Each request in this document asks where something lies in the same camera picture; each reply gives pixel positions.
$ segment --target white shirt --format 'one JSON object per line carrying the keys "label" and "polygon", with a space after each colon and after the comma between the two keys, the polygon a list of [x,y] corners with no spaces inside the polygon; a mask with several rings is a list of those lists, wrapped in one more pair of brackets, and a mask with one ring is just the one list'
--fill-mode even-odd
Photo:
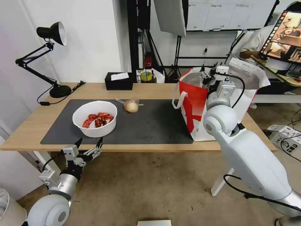
{"label": "white shirt", "polygon": [[[266,26],[259,30],[254,31],[254,33],[250,36],[249,40],[245,43],[241,52],[244,51],[260,51],[263,47],[264,43],[266,42],[267,38],[269,37],[270,33],[272,32],[275,25]],[[254,60],[249,58],[245,59],[248,63],[254,63]]]}

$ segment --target lamp arm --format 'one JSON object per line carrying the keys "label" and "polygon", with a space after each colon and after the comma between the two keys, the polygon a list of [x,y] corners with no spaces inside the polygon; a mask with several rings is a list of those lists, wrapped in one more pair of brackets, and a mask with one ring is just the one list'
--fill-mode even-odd
{"label": "lamp arm", "polygon": [[[47,43],[45,43],[45,44],[44,44],[43,46],[41,46],[40,48],[34,50],[33,52],[31,52],[31,53],[29,53],[29,54],[27,54],[27,55],[25,55],[24,57],[19,58],[19,59],[16,59],[16,64],[17,64],[19,67],[24,68],[25,70],[27,70],[27,71],[33,73],[34,75],[38,76],[40,79],[43,79],[44,81],[50,83],[51,85],[53,85],[53,86],[55,86],[55,87],[58,87],[58,86],[60,86],[60,85],[56,82],[56,80],[53,81],[53,80],[51,80],[50,78],[48,78],[47,76],[42,75],[41,73],[39,73],[39,72],[35,71],[34,69],[32,69],[32,68],[30,68],[30,67],[27,66],[27,64],[29,64],[29,63],[31,63],[32,61],[34,61],[34,60],[40,58],[41,56],[47,54],[48,52],[52,51],[52,50],[53,50],[53,45],[54,45],[54,43],[52,43],[52,42],[47,42]],[[39,50],[41,50],[41,49],[43,49],[43,48],[45,48],[45,47],[48,48],[47,51],[45,51],[45,52],[43,52],[43,53],[41,53],[40,55],[37,55],[37,56],[31,56],[32,54],[36,53],[37,51],[39,51]]]}

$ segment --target concrete floor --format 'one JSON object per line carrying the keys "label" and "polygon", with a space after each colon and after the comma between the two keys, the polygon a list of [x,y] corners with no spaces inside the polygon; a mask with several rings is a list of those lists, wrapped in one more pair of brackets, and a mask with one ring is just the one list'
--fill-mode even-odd
{"label": "concrete floor", "polygon": [[[260,104],[249,114],[265,129],[288,124],[298,108]],[[281,151],[276,156],[291,186],[301,193],[300,163]],[[247,200],[228,186],[211,196],[210,188],[225,166],[219,153],[103,153],[85,167],[66,225],[133,226],[150,219],[170,219],[173,226],[272,225],[281,214],[265,201]],[[247,190],[239,181],[230,182]],[[42,186],[19,203],[29,210],[45,194]]]}

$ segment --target bag handle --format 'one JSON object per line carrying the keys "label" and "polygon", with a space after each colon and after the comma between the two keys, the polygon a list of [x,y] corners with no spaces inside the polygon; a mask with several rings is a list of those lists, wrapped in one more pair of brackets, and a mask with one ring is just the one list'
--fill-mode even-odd
{"label": "bag handle", "polygon": [[174,109],[179,109],[183,105],[184,97],[188,96],[188,93],[183,91],[180,95],[179,102],[176,106],[175,105],[175,98],[176,98],[176,93],[177,93],[177,90],[178,90],[178,86],[179,86],[179,83],[177,83],[175,91],[173,92],[172,105],[173,105]]}

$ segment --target red crayfish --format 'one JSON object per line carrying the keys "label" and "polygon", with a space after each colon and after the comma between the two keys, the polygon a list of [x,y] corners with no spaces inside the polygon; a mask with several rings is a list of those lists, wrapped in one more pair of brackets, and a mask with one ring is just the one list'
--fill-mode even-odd
{"label": "red crayfish", "polygon": [[113,119],[114,119],[114,117],[111,116],[108,113],[99,112],[97,114],[90,114],[90,115],[88,115],[88,119],[86,119],[84,121],[82,127],[89,129],[89,126],[90,126],[91,122],[93,122],[95,120],[94,121],[95,128],[98,128],[98,127],[106,125],[107,124],[107,120],[109,120],[109,122],[110,122]]}

